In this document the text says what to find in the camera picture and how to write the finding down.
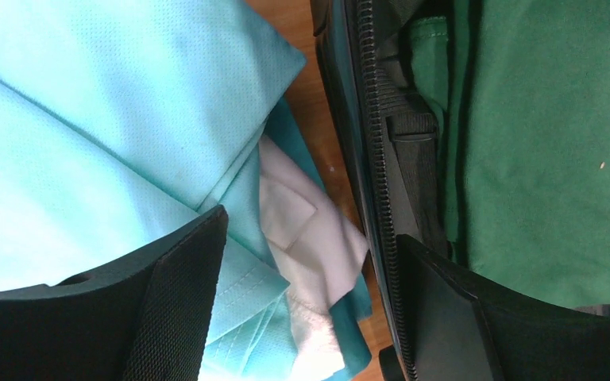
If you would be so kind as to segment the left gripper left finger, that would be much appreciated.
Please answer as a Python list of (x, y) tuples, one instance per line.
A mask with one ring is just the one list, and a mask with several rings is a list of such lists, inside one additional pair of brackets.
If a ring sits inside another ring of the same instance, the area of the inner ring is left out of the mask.
[(0, 292), (0, 380), (195, 380), (226, 245), (216, 206), (55, 286)]

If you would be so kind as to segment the dark green shirt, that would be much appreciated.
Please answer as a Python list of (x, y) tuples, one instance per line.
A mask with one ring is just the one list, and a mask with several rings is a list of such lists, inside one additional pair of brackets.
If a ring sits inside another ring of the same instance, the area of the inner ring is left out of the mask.
[(429, 1), (408, 38), (453, 260), (610, 316), (610, 1)]

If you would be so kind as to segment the light mint shirt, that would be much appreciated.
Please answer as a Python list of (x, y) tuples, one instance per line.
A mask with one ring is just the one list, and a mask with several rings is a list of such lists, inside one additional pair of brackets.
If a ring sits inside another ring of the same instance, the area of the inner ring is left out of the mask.
[(259, 223), (258, 143), (304, 64), (243, 1), (0, 1), (0, 291), (221, 204), (200, 377), (286, 379), (297, 349)]

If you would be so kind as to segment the white shirt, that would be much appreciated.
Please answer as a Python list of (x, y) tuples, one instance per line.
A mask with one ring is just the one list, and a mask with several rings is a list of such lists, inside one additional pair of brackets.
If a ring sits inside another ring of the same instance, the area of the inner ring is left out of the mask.
[(268, 137), (259, 141), (261, 229), (289, 282), (297, 347), (290, 380), (324, 380), (344, 368), (330, 308), (356, 285), (365, 238)]

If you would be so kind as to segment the teal shirt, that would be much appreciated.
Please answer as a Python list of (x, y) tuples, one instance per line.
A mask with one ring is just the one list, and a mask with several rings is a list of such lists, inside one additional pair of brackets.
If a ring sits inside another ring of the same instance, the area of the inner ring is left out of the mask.
[[(262, 137), (271, 139), (326, 194), (314, 161), (285, 99), (279, 100), (269, 114)], [(367, 367), (371, 359), (368, 345), (358, 325), (360, 320), (369, 317), (372, 313), (368, 288), (361, 273), (357, 277), (355, 287), (330, 308), (330, 313), (345, 366), (324, 380), (351, 380)]]

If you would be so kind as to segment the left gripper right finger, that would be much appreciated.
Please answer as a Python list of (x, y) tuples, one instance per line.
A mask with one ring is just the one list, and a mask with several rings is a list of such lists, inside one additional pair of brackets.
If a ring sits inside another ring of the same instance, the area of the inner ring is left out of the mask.
[(610, 317), (512, 291), (396, 238), (386, 380), (610, 380)]

